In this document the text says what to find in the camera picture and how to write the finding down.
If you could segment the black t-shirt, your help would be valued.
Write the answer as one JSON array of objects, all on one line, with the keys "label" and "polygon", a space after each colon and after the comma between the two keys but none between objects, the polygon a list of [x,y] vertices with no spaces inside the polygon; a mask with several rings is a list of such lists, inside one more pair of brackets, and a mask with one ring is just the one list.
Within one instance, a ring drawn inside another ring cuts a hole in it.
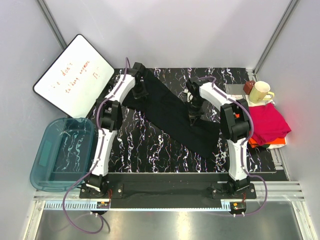
[{"label": "black t-shirt", "polygon": [[188,150],[209,158],[217,150],[220,124],[203,119],[191,125],[187,105],[173,94],[152,71],[142,75],[148,95],[135,99],[130,92],[122,105],[144,113],[146,119]]}]

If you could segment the magenta t-shirt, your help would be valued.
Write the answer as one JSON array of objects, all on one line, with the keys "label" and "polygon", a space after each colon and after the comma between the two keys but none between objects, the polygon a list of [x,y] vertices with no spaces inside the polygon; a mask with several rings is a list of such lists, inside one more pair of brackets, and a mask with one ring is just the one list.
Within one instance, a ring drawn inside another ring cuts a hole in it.
[{"label": "magenta t-shirt", "polygon": [[260,146],[285,138],[292,130],[281,113],[271,103],[249,107],[254,131],[252,139]]}]

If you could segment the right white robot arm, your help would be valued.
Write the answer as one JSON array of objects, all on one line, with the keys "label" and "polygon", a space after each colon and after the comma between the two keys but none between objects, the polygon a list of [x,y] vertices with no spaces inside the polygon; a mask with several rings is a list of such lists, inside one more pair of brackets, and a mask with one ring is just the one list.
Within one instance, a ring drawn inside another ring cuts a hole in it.
[{"label": "right white robot arm", "polygon": [[247,144],[254,130],[253,120],[245,99],[237,100],[216,85],[214,76],[193,77],[187,80],[187,107],[191,125],[203,114],[202,106],[208,101],[220,112],[220,131],[229,150],[228,174],[233,182],[227,185],[228,195],[239,198],[245,192],[240,181],[248,178],[246,163]]}]

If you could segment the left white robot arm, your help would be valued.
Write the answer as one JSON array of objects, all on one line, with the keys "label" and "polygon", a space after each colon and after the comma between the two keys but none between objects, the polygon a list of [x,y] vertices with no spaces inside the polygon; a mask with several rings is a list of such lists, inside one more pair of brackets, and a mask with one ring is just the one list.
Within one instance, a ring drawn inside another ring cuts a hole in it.
[{"label": "left white robot arm", "polygon": [[109,173],[109,158],[113,141],[123,123],[122,103],[129,93],[134,99],[148,95],[143,75],[146,67],[142,63],[134,63],[130,68],[127,62],[124,73],[119,81],[105,97],[97,100],[96,126],[98,139],[92,166],[84,183],[97,198],[103,198],[108,193],[107,175]]}]

